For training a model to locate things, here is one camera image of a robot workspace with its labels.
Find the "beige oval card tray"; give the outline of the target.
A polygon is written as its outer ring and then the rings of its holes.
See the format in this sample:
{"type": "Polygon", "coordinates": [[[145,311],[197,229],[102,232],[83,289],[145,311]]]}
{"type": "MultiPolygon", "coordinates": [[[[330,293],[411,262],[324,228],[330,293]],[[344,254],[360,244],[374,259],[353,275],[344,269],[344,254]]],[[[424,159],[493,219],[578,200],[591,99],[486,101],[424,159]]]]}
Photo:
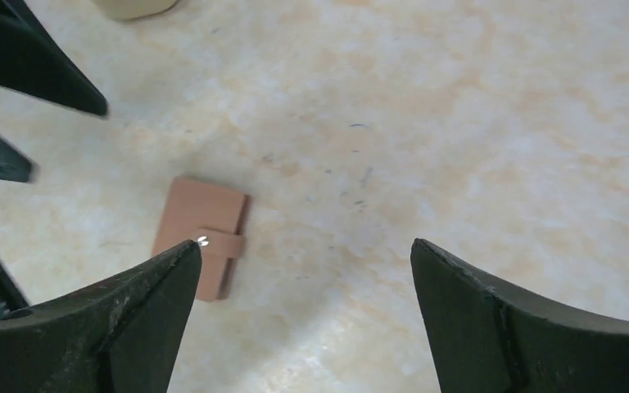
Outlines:
{"type": "Polygon", "coordinates": [[[112,20],[136,20],[155,16],[174,7],[179,0],[93,0],[93,4],[112,20]]]}

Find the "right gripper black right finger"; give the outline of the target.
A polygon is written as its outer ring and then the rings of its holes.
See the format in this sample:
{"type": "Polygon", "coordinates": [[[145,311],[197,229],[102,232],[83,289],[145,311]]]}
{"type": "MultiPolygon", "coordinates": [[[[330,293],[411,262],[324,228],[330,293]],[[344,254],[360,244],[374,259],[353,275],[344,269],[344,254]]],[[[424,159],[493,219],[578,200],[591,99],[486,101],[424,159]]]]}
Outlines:
{"type": "Polygon", "coordinates": [[[410,264],[444,392],[629,392],[629,321],[574,308],[418,238],[410,264]]]}

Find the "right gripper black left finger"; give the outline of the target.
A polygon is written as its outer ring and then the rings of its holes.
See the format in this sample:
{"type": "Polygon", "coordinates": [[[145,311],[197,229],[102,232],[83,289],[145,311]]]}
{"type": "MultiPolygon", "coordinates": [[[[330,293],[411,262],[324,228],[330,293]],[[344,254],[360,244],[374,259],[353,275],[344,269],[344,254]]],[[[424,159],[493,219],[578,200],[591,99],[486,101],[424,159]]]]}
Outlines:
{"type": "Polygon", "coordinates": [[[131,269],[0,318],[0,392],[165,392],[201,252],[183,242],[131,269]]]}

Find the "brown leather card holder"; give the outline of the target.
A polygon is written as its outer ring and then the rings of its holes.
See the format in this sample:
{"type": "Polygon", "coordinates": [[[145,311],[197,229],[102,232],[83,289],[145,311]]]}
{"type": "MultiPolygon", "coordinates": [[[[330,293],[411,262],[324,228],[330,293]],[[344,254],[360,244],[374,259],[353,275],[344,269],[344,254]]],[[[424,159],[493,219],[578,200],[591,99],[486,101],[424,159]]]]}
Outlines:
{"type": "Polygon", "coordinates": [[[229,295],[235,261],[246,245],[243,234],[251,197],[228,187],[176,177],[170,184],[152,255],[193,240],[201,249],[196,298],[205,302],[229,295]]]}

